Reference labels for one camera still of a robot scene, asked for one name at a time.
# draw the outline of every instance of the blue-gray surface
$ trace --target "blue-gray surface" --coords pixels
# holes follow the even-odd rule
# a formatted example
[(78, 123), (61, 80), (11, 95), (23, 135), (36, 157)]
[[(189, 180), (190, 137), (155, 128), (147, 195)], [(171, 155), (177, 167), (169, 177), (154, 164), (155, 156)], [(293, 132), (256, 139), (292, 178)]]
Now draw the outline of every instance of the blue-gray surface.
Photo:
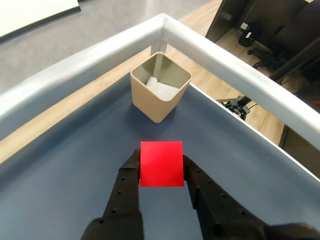
[[(183, 141), (184, 154), (263, 221), (320, 230), (316, 179), (191, 86), (153, 123), (132, 105), (126, 75), (0, 166), (0, 239), (80, 239), (140, 141)], [(145, 239), (202, 238), (186, 186), (139, 193)]]

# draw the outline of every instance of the beige cup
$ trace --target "beige cup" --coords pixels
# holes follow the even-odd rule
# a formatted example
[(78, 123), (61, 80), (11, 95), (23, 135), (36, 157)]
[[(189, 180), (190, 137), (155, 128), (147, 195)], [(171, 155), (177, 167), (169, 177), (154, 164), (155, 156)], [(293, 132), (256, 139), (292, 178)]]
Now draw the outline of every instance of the beige cup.
[[(163, 52), (156, 52), (131, 72), (133, 104), (155, 123), (160, 123), (178, 104), (191, 81), (191, 73), (173, 62)], [(162, 100), (151, 92), (146, 84), (150, 77), (178, 88), (170, 100)]]

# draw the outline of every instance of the gray carpet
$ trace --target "gray carpet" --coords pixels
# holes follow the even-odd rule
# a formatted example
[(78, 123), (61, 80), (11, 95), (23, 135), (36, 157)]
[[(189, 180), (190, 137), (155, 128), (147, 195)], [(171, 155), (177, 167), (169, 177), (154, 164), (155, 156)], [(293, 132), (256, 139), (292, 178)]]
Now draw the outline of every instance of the gray carpet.
[(0, 46), (0, 94), (50, 65), (159, 13), (179, 19), (208, 1), (81, 1), (81, 12), (25, 33)]

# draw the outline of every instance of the wooden floor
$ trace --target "wooden floor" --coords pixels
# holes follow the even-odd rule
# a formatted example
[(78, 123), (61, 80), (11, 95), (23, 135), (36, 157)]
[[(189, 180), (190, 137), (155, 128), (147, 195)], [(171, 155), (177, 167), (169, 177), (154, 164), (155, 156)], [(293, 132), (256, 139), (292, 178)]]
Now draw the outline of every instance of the wooden floor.
[[(212, 0), (181, 18), (180, 21), (204, 36), (215, 17), (220, 2), (221, 0)], [(217, 44), (250, 65), (258, 62), (259, 59), (255, 56), (247, 55), (248, 48), (240, 46), (238, 44), (238, 39), (239, 32), (232, 29), (220, 39)], [(190, 71), (193, 77), (192, 83), (197, 85), (212, 98), (227, 99), (236, 98), (241, 95), (236, 89), (232, 88), (200, 65), (194, 63), (176, 49), (168, 46), (166, 53), (174, 61)], [(150, 48), (140, 52), (136, 56), (97, 78), (95, 81), (92, 81), (88, 85), (69, 95), (0, 141), (0, 163), (51, 128), (54, 124), (104, 91), (149, 56)], [(269, 74), (267, 70), (262, 69), (262, 72), (264, 71), (266, 75)], [(275, 144), (279, 144), (284, 123), (270, 112), (267, 112), (262, 107), (256, 105), (251, 109), (251, 113), (247, 116), (246, 122)]]

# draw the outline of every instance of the red cube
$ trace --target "red cube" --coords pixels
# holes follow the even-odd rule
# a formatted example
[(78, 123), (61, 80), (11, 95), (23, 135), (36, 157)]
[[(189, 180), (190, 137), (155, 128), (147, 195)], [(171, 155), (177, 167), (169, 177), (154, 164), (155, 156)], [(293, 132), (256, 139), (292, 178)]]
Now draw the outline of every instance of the red cube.
[(183, 187), (182, 141), (142, 141), (140, 187)]

